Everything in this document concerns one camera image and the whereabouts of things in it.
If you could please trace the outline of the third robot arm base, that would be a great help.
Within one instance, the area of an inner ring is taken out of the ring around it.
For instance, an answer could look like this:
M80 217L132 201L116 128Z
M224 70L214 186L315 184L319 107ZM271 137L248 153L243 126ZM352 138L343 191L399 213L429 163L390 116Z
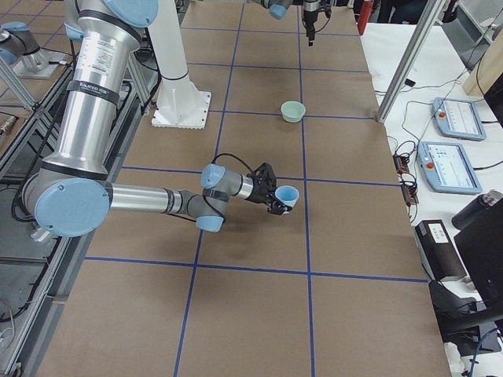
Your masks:
M1 58L22 79L49 79L57 67L66 66L66 53L44 50L23 22L1 25Z

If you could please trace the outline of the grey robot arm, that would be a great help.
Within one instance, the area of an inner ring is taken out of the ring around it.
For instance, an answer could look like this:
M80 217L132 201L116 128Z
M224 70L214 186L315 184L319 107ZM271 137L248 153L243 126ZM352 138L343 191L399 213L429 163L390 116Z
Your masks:
M188 76L176 6L172 1L80 1L74 7L82 45L55 151L24 186L22 200L38 225L55 235L83 236L111 210L191 217L199 229L217 232L229 199L266 205L271 214L292 210L298 192L278 186L270 165L240 174L211 163L203 191L108 182L105 149L116 116L127 61L148 33L160 70L154 124L202 128L211 95Z
M318 14L321 11L320 1L293 1L293 0L258 0L254 3L261 5L267 9L269 14L276 20L281 20L289 8L292 6L300 6L302 8L302 23L306 32L308 46L314 44L316 29L315 24L318 21Z

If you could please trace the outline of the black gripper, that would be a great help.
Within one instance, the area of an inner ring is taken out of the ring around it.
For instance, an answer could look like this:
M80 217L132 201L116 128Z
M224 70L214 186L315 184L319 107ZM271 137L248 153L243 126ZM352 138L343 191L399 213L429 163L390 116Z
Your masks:
M277 188L277 178L273 167L269 163L262 163L258 168L248 173L253 189L248 201L267 204L269 214L283 215L289 213L293 207L281 202L274 194Z
M318 20L319 9L320 9L319 0L303 1L303 23L306 30L308 46L311 46L311 41L314 41L315 38L314 25Z

